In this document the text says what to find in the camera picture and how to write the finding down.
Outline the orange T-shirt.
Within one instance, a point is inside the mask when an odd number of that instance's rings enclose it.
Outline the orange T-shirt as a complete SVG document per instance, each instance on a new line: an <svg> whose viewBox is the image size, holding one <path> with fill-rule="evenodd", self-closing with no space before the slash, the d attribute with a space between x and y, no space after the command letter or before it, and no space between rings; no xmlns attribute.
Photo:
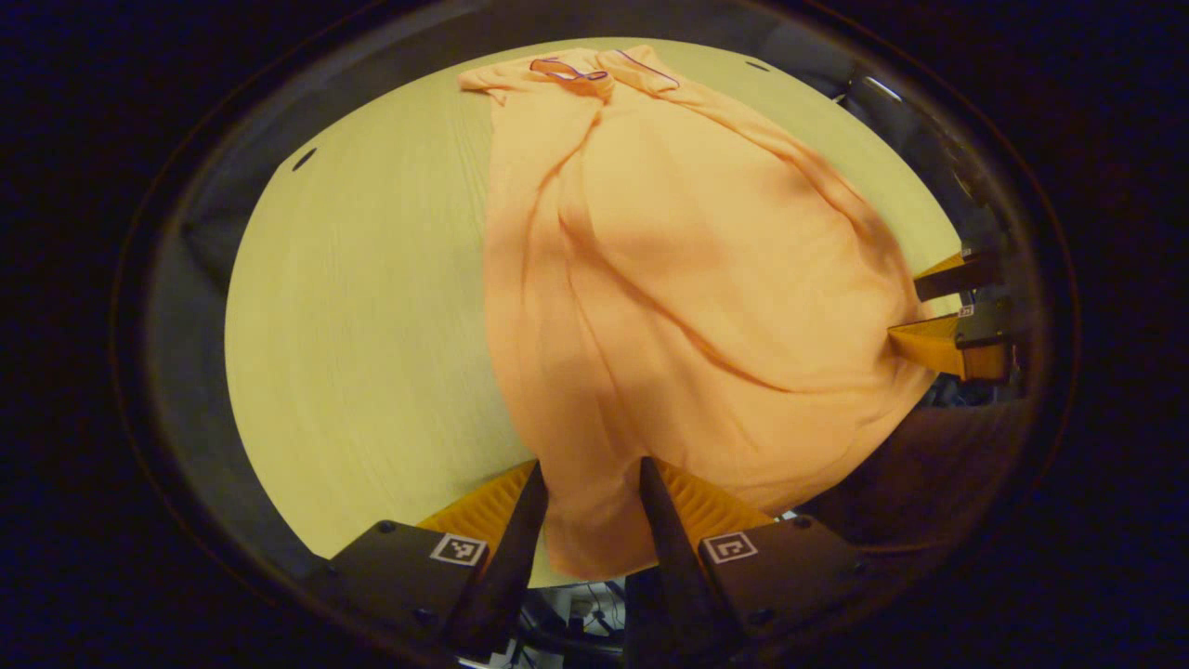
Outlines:
<svg viewBox="0 0 1189 669"><path fill-rule="evenodd" d="M654 457L765 515L872 457L935 372L927 316L857 187L647 44L460 72L490 101L484 309L493 377L548 491L553 572L658 563Z"/></svg>

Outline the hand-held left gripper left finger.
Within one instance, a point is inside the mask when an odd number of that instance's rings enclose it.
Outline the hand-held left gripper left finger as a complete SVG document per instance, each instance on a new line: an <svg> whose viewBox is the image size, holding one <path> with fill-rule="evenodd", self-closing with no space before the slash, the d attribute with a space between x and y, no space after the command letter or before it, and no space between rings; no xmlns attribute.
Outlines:
<svg viewBox="0 0 1189 669"><path fill-rule="evenodd" d="M375 522L312 589L402 642L487 658L520 614L547 504L540 463L521 463L416 524Z"/></svg>

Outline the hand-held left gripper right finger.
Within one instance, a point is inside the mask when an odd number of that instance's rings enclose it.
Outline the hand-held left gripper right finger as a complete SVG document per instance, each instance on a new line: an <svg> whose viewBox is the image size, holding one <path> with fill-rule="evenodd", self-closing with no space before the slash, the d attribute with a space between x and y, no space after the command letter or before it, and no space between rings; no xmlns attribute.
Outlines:
<svg viewBox="0 0 1189 669"><path fill-rule="evenodd" d="M641 461L638 496L684 659L765 663L825 635L866 589L869 558L814 517L776 519L658 457Z"/></svg>

